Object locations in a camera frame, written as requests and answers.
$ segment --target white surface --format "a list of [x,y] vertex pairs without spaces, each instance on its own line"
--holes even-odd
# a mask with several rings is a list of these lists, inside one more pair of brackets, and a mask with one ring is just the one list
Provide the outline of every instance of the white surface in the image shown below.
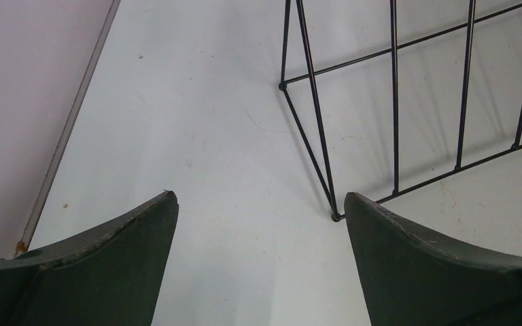
[[12,257],[112,0],[0,0],[0,258]]
[[[400,41],[463,22],[462,2],[408,1]],[[171,189],[181,210],[155,325],[368,325],[345,222],[329,220],[277,90],[283,4],[123,0],[31,248]],[[388,2],[305,7],[317,68],[389,44]],[[295,17],[290,77],[304,72]],[[453,167],[464,34],[400,52],[404,186]],[[465,162],[513,138],[522,11],[478,24],[475,39]],[[340,206],[349,191],[389,193],[390,77],[384,56],[317,80]],[[308,83],[290,93],[317,149]],[[386,206],[522,255],[522,151]]]

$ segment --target rust spot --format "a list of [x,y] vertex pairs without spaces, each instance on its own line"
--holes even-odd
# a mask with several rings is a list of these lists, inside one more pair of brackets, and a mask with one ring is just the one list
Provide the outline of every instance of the rust spot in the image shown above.
[[19,241],[17,242],[17,247],[15,247],[15,251],[17,253],[21,252],[21,253],[26,253],[27,251],[27,246],[25,245],[25,242],[23,241]]

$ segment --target black metal rack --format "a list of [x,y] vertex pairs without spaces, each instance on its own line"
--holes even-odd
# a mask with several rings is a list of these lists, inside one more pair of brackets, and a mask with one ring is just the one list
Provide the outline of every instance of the black metal rack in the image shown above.
[[[390,20],[391,20],[391,47],[390,48],[316,71],[313,68],[313,59],[311,57],[311,48],[309,46],[309,36],[307,33],[307,22],[305,20],[305,10],[303,7],[303,0],[296,0],[297,12],[299,15],[299,25],[300,25],[300,30],[301,30],[303,48],[304,48],[304,52],[305,52],[305,60],[307,62],[308,73],[306,75],[301,75],[301,76],[298,76],[295,78],[285,79],[285,62],[287,60],[287,44],[288,44],[290,12],[291,12],[291,0],[285,0],[285,24],[284,24],[285,26],[284,26],[284,31],[283,31],[283,58],[281,61],[281,79],[279,82],[279,89],[285,94],[285,99],[287,100],[289,108],[291,109],[291,113],[293,115],[297,128],[299,129],[299,132],[303,139],[303,143],[305,144],[305,147],[307,148],[307,152],[309,154],[311,162],[313,163],[313,167],[315,168],[315,171],[317,172],[317,176],[319,177],[319,182],[321,183],[321,186],[323,187],[323,191],[325,192],[325,196],[327,197],[327,200],[331,206],[331,209],[333,212],[332,213],[333,221],[340,221],[345,216],[341,215],[337,209],[337,202],[336,202],[335,191],[334,191],[334,186],[333,186],[333,178],[332,178],[332,174],[331,174],[331,165],[330,165],[330,161],[329,161],[327,142],[326,142],[326,138],[325,138],[325,130],[324,130],[324,125],[323,125],[323,119],[321,116],[321,107],[319,106],[319,96],[317,94],[317,82],[315,81],[316,75],[321,75],[322,73],[327,73],[329,71],[337,70],[337,69],[340,69],[343,67],[347,67],[349,65],[354,65],[355,63],[359,63],[359,62],[362,62],[362,61],[365,61],[365,60],[368,60],[371,58],[382,56],[384,54],[389,54],[389,53],[391,54],[392,92],[393,92],[394,188],[393,188],[393,192],[389,196],[384,197],[377,201],[377,203],[379,203],[379,204],[387,202],[388,200],[397,198],[397,197],[407,194],[409,192],[412,192],[416,189],[419,189],[419,188],[429,185],[431,183],[437,182],[441,179],[450,177],[451,175],[454,175],[456,173],[460,173],[461,171],[468,170],[469,168],[481,165],[488,161],[494,160],[494,159],[504,156],[506,154],[509,154],[514,151],[522,149],[522,143],[521,143],[522,104],[521,104],[521,111],[519,114],[519,122],[517,125],[517,131],[515,134],[515,141],[511,145],[511,147],[504,151],[496,153],[492,156],[488,156],[479,161],[473,162],[471,164],[467,164],[467,165],[462,164],[474,24],[477,22],[482,22],[482,21],[497,17],[499,15],[511,12],[513,10],[522,8],[522,3],[508,7],[506,9],[494,12],[492,14],[489,14],[489,15],[486,15],[486,16],[483,16],[480,18],[476,18],[475,17],[476,0],[469,0],[469,13],[468,13],[467,23],[460,24],[455,27],[445,29],[443,31],[439,31],[437,33],[433,33],[433,34],[421,37],[419,39],[415,39],[413,41],[409,41],[409,42],[406,42],[403,44],[398,44],[397,43],[396,0],[389,0],[389,2],[390,2],[390,15],[389,16],[390,16]],[[399,119],[398,119],[399,118],[399,101],[398,101],[399,87],[398,87],[397,51],[399,49],[406,48],[406,47],[421,43],[423,41],[433,39],[435,37],[440,37],[442,35],[445,35],[445,34],[453,32],[453,31],[460,30],[460,29],[466,29],[467,36],[466,36],[466,47],[465,47],[465,63],[464,63],[464,75],[463,75],[461,115],[459,117],[459,135],[458,135],[458,142],[457,142],[457,157],[456,157],[455,167],[453,168],[453,170],[451,170],[447,173],[444,173],[437,177],[428,179],[428,180],[418,183],[414,186],[411,186],[411,187],[408,187],[405,189],[400,189],[400,187],[399,187]],[[324,165],[325,165],[325,173],[326,173],[327,181],[325,180],[323,173],[321,172],[321,168],[319,167],[319,165],[317,163],[315,154],[313,153],[311,145],[309,144],[309,140],[307,139],[305,131],[303,130],[299,117],[297,116],[295,106],[293,105],[289,92],[287,91],[288,84],[298,82],[298,81],[304,80],[304,79],[309,79],[309,83],[311,85],[311,94],[313,96],[313,105],[315,107],[315,117],[317,118],[317,128],[318,128],[318,132],[319,132],[319,140],[321,143],[321,151],[323,153],[323,160],[324,160]]]

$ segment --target white wall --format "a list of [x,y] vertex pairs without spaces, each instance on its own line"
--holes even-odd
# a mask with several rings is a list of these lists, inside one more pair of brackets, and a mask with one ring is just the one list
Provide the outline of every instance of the white wall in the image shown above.
[[0,0],[0,257],[21,239],[113,0]]

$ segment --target floor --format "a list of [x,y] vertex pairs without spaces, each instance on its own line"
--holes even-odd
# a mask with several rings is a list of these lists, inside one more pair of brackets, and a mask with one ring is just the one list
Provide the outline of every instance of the floor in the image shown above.
[[[467,1],[398,2],[399,42]],[[519,1],[479,2],[477,15]],[[317,68],[389,45],[389,1],[305,1]],[[179,222],[155,325],[369,325],[345,222],[277,89],[284,1],[122,0],[31,248],[173,190]],[[305,72],[292,11],[288,77]],[[399,52],[404,187],[453,168],[465,31]],[[522,10],[476,25],[464,162],[507,149],[522,99]],[[337,200],[392,184],[389,56],[317,78]],[[318,148],[307,81],[289,87]],[[522,255],[522,151],[385,206]]]

